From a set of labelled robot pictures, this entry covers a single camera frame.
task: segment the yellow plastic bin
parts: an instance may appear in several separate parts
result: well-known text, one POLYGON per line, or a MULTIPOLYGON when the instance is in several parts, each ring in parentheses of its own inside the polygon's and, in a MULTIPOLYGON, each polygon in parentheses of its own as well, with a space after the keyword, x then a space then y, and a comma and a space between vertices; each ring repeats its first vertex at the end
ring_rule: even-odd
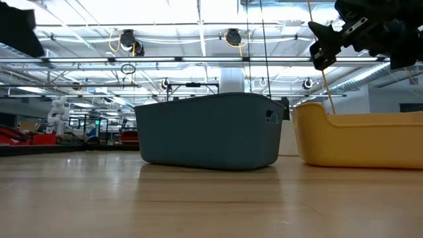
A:
POLYGON ((299 105, 293 121, 306 163, 423 169, 423 112, 328 115, 312 102, 299 105))

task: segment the black robotic arm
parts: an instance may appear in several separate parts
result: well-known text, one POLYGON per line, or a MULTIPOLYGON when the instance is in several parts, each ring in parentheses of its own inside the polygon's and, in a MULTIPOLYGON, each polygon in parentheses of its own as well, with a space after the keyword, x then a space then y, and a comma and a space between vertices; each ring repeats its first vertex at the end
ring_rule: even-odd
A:
POLYGON ((318 70, 334 62, 341 47, 368 50, 373 57, 391 58, 391 68, 414 65, 423 60, 422 0, 337 0, 335 9, 345 25, 340 32, 332 26, 309 22, 318 40, 310 47, 318 70))

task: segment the bin handle hole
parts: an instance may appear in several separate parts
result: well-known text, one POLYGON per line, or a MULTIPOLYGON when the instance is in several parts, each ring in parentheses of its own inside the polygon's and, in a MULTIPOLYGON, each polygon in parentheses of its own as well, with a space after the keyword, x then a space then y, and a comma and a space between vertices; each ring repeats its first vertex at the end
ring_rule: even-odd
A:
POLYGON ((273 124, 279 124, 279 115, 278 113, 267 110, 266 111, 266 121, 273 124))

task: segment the red machine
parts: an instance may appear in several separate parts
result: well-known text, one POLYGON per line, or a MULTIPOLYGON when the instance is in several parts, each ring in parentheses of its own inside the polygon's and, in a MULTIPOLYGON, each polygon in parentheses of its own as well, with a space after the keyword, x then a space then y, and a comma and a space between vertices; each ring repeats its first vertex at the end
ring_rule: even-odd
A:
POLYGON ((124 145, 137 145, 138 144, 138 132, 136 128, 127 128, 127 119, 124 119, 122 128, 120 128, 120 141, 124 145))
POLYGON ((56 135, 23 134, 0 124, 0 143, 9 145, 55 145, 56 135))

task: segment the white column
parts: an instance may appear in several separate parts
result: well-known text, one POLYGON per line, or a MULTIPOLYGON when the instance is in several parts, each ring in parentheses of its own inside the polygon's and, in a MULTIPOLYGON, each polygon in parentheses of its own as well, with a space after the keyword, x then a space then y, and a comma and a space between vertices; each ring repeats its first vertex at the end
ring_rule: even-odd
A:
POLYGON ((244 84, 242 68, 220 69, 220 93, 244 92, 244 84))

